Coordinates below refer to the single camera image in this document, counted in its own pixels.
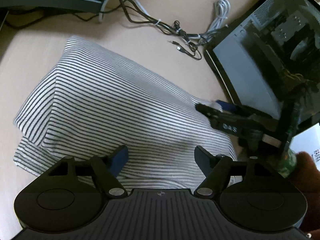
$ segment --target striped fabric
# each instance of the striped fabric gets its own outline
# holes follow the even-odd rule
[[[24,136],[13,160],[39,176],[66,155],[87,160],[127,145],[129,161],[118,179],[129,191],[194,190],[204,179],[194,161],[197,145],[236,159],[229,137],[210,127],[197,102],[205,103],[125,57],[71,37],[14,120]]]

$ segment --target metal screw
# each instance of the metal screw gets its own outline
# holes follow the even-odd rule
[[[207,187],[202,187],[200,189],[197,190],[198,194],[202,195],[202,196],[210,196],[213,191],[210,188]]]
[[[111,190],[109,190],[109,194],[113,195],[113,196],[121,196],[124,193],[124,190],[122,188],[112,188]]]

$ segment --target ribbed black plate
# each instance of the ribbed black plate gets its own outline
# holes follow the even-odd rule
[[[278,234],[247,231],[230,223],[211,200],[188,189],[135,189],[111,200],[89,225],[63,234],[25,229],[14,240],[303,240],[296,228]]]

